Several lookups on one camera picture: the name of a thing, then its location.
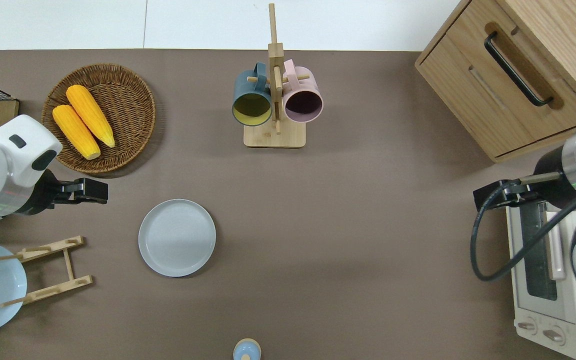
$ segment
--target oven door handle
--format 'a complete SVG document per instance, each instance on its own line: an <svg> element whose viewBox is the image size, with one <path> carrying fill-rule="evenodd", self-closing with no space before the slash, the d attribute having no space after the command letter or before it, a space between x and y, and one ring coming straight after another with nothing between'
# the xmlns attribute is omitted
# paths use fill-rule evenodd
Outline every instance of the oven door handle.
<svg viewBox="0 0 576 360"><path fill-rule="evenodd" d="M555 215L557 215L557 212L546 212L546 220L551 221ZM555 227L548 232L546 252L548 259L548 275L550 276L550 279L554 281L566 279L564 254L562 249L562 230L560 224L555 225Z"/></svg>

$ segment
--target dark green mug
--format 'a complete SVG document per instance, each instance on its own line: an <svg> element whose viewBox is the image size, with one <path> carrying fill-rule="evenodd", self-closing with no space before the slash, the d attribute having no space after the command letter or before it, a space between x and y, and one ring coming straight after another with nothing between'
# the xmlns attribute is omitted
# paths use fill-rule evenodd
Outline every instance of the dark green mug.
<svg viewBox="0 0 576 360"><path fill-rule="evenodd" d="M235 80L232 114L245 126L262 125L272 114L270 85L266 81L266 64L257 62L253 70L240 73Z"/></svg>

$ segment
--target wooden cabinet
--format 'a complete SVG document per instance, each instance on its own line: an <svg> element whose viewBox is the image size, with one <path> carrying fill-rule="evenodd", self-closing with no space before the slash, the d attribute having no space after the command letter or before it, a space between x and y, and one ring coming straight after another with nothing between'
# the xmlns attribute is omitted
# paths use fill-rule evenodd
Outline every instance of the wooden cabinet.
<svg viewBox="0 0 576 360"><path fill-rule="evenodd" d="M495 162L576 132L576 0L462 0L415 66Z"/></svg>

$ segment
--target oven door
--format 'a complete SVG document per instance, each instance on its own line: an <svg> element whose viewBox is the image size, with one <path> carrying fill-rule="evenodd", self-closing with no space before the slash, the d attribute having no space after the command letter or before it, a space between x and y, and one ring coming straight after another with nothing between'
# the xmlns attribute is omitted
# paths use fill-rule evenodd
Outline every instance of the oven door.
<svg viewBox="0 0 576 360"><path fill-rule="evenodd" d="M516 254L559 209L549 203L527 203L509 211L510 253ZM570 239L576 211L557 224L514 268L517 307L571 324L576 323Z"/></svg>

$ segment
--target yellow corn cob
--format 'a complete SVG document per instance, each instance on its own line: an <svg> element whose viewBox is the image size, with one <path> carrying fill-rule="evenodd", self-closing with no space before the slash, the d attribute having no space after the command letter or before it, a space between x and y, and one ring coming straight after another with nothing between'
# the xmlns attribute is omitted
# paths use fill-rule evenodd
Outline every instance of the yellow corn cob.
<svg viewBox="0 0 576 360"><path fill-rule="evenodd" d="M101 155L99 145L72 106L58 105L52 109L52 118L68 141L84 158L93 160Z"/></svg>
<svg viewBox="0 0 576 360"><path fill-rule="evenodd" d="M71 85L66 97L90 132L110 148L115 147L113 130L90 91L82 85Z"/></svg>

